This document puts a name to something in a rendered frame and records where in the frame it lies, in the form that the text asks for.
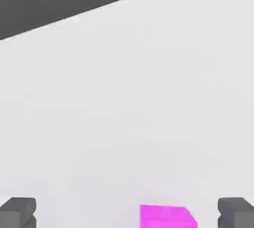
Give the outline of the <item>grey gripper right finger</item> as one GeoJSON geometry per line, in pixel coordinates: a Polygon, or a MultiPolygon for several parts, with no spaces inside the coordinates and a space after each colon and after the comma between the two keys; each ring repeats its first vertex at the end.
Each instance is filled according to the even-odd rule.
{"type": "Polygon", "coordinates": [[[218,199],[218,228],[254,228],[254,206],[242,197],[218,199]]]}

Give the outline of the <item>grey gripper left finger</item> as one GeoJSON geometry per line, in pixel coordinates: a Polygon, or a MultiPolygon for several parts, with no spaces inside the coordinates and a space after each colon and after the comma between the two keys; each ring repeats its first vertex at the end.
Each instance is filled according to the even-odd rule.
{"type": "Polygon", "coordinates": [[[35,198],[12,197],[0,206],[0,228],[37,228],[35,198]]]}

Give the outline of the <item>small magenta cube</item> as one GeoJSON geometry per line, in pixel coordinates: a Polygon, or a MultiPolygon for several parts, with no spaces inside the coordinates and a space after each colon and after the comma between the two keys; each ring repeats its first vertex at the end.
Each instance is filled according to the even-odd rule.
{"type": "Polygon", "coordinates": [[[198,228],[197,221],[185,207],[140,205],[139,228],[198,228]]]}

